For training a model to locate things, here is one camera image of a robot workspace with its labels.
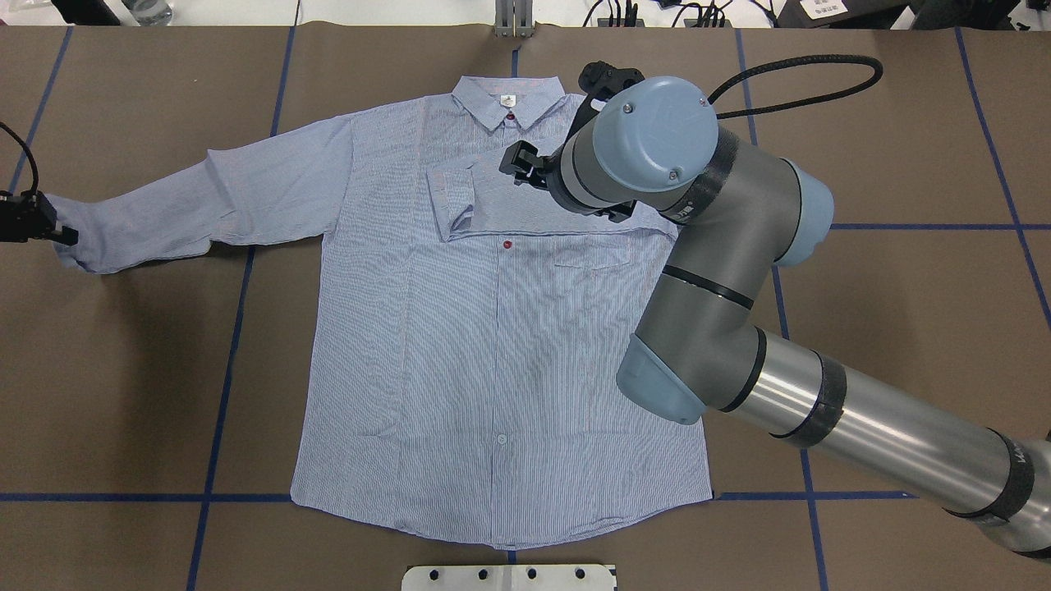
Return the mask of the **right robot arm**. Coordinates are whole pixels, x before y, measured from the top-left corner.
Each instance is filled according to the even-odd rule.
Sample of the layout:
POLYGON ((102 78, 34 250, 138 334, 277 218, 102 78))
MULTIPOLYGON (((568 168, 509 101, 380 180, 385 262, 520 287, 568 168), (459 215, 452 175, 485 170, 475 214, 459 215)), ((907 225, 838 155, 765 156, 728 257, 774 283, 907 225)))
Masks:
POLYGON ((619 223, 640 206, 679 227, 617 370, 624 396, 682 425, 706 409, 897 483, 988 539, 1049 561, 1049 443, 1018 442, 750 324, 774 266, 808 259, 833 221, 828 187, 720 125, 676 77, 581 75, 585 101, 544 156, 517 141, 499 171, 568 212, 619 223))

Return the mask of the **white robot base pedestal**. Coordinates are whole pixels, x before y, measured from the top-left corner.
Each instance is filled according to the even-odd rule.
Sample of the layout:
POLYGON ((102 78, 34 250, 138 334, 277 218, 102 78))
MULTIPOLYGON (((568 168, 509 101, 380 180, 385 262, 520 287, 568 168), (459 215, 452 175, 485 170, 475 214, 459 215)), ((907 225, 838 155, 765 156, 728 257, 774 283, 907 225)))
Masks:
POLYGON ((619 590, 616 567, 601 564, 418 566, 401 590, 619 590))

